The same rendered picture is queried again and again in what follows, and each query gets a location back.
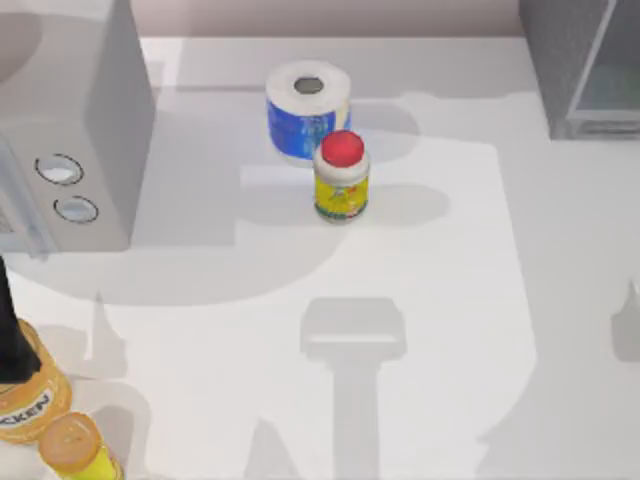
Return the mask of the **yellow jar with red lid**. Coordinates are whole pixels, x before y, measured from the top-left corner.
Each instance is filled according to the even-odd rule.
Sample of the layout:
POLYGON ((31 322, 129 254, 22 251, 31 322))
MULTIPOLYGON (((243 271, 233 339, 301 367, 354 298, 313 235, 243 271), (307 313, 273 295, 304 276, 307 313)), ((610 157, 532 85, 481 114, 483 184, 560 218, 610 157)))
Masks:
POLYGON ((313 157, 314 207, 328 221, 349 222, 368 205, 371 161, 350 130, 328 134, 313 157))

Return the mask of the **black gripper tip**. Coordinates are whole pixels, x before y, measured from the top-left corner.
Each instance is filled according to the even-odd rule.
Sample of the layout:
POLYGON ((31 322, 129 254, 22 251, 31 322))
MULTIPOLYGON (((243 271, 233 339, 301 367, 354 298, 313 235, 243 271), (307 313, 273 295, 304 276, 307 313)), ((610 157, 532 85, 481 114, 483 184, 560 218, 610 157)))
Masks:
POLYGON ((6 266, 0 255, 0 384, 23 384, 41 369, 16 316, 6 266))

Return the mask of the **small microwave knob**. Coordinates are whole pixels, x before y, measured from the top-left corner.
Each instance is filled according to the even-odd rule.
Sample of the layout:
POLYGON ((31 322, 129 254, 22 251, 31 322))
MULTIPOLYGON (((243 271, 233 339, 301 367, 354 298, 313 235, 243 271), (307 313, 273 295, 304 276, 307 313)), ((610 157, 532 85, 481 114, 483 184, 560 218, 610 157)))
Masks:
POLYGON ((60 218, 76 224, 92 223, 99 216, 98 207, 82 196, 55 200, 53 208, 60 218))

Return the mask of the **pale microwave oven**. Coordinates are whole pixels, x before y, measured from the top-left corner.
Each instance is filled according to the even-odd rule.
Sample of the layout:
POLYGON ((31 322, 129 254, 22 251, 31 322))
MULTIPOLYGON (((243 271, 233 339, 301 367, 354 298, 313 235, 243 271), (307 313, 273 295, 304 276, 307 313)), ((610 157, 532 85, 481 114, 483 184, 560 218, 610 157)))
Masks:
POLYGON ((154 121, 131 0, 0 0, 0 253, 125 250, 154 121), (55 153, 82 166, 81 181, 36 172, 55 153), (60 218, 54 201, 72 196, 98 218, 60 218))

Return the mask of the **white and blue paper roll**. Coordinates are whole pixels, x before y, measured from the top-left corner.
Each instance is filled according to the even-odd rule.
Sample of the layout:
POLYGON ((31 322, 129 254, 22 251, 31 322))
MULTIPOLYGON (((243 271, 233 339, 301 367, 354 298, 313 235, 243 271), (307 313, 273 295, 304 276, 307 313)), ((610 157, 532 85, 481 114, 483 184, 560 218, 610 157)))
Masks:
POLYGON ((276 67, 267 77, 266 113, 274 148, 284 157, 308 164, 328 134, 351 128, 349 75, 319 60, 276 67))

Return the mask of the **orange labelled jar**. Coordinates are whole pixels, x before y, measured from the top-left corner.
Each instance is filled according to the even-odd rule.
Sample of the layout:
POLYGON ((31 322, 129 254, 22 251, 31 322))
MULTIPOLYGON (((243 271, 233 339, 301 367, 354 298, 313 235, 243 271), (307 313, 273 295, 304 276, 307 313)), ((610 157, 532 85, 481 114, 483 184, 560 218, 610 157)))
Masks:
POLYGON ((22 319, 18 322, 41 368, 25 383, 0 380, 0 441, 27 444, 36 442, 49 423, 70 410, 72 389, 36 330, 22 319))

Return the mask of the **yellow bottle with orange cap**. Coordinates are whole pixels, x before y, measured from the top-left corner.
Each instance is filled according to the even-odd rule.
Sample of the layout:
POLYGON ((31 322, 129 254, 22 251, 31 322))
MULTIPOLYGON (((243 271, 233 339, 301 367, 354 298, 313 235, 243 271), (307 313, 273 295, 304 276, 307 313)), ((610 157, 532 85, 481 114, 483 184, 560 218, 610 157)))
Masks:
POLYGON ((97 425, 83 413, 52 421, 39 437, 38 452, 60 480, 125 480, 97 425))

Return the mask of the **grey cabinet with dark inside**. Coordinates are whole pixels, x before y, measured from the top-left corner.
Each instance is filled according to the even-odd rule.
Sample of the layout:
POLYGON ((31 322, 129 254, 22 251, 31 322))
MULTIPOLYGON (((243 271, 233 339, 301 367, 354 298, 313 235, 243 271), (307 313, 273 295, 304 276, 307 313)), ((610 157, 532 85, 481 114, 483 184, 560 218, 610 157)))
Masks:
POLYGON ((549 135, 640 141, 640 0, 519 0, 549 135))

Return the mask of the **large microwave knob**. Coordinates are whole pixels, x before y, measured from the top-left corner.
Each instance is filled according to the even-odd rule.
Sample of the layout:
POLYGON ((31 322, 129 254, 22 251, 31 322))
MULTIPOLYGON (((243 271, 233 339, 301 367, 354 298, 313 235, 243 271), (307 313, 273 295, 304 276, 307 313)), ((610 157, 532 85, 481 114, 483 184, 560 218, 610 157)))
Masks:
POLYGON ((34 168, 44 180, 54 185, 74 185, 84 177, 84 170, 75 159, 59 153, 37 158, 34 168))

